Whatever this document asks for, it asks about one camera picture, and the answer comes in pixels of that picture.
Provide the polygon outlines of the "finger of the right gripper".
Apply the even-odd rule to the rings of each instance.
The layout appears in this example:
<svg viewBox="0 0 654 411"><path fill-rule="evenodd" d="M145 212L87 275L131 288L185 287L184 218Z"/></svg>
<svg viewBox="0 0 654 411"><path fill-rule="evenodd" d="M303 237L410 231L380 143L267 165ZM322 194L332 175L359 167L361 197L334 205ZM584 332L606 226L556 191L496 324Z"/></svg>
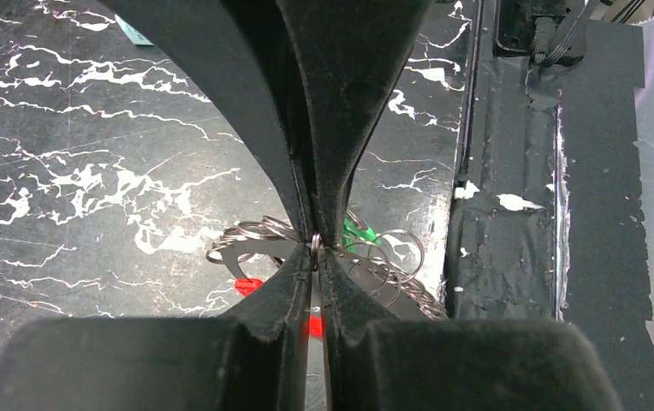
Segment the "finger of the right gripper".
<svg viewBox="0 0 654 411"><path fill-rule="evenodd" d="M280 1L300 69L322 243L340 241L352 179L413 48L428 1Z"/></svg>
<svg viewBox="0 0 654 411"><path fill-rule="evenodd" d="M274 1L107 1L213 102L273 183L297 236L312 233L296 138L304 99Z"/></svg>

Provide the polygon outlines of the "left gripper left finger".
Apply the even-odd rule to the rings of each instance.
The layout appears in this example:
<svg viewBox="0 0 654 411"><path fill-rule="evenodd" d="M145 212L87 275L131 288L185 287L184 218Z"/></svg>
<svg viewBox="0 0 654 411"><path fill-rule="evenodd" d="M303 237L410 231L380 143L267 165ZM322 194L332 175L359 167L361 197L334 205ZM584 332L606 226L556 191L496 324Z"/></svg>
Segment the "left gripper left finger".
<svg viewBox="0 0 654 411"><path fill-rule="evenodd" d="M0 410L302 410L312 262L209 318L48 319L0 355Z"/></svg>

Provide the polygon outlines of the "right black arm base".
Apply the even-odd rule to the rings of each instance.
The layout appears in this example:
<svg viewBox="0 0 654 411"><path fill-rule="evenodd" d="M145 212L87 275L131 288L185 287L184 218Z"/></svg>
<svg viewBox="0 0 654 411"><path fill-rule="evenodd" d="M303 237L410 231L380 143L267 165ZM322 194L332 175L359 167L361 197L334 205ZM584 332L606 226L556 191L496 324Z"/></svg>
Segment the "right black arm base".
<svg viewBox="0 0 654 411"><path fill-rule="evenodd" d="M571 64L583 57L581 35L591 18L600 19L612 1L500 1L494 54L529 57L542 67Z"/></svg>

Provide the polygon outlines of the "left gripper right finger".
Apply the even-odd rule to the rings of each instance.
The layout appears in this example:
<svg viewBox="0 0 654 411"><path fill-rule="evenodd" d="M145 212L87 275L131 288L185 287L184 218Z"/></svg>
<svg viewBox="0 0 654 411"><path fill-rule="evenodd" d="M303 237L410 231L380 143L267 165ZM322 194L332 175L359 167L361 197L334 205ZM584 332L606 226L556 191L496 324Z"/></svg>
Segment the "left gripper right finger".
<svg viewBox="0 0 654 411"><path fill-rule="evenodd" d="M449 320L442 341L324 340L332 410L619 410L596 351L553 320Z"/></svg>

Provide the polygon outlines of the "metal keyring with red handle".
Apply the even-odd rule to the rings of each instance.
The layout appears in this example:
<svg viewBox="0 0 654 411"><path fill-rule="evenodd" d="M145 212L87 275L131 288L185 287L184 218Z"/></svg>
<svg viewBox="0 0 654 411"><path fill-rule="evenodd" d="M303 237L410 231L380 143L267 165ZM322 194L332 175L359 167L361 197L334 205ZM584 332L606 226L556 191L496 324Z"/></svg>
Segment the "metal keyring with red handle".
<svg viewBox="0 0 654 411"><path fill-rule="evenodd" d="M255 254L280 260L277 273L212 323L240 326L271 343L287 326L301 325L299 310L311 292L320 299L323 338L332 345L417 345L445 340L455 331L444 308L415 275L383 256L324 247L318 235L311 243L301 242L291 226L270 216L226 229L207 258L226 266L237 281L252 284L240 262Z"/></svg>

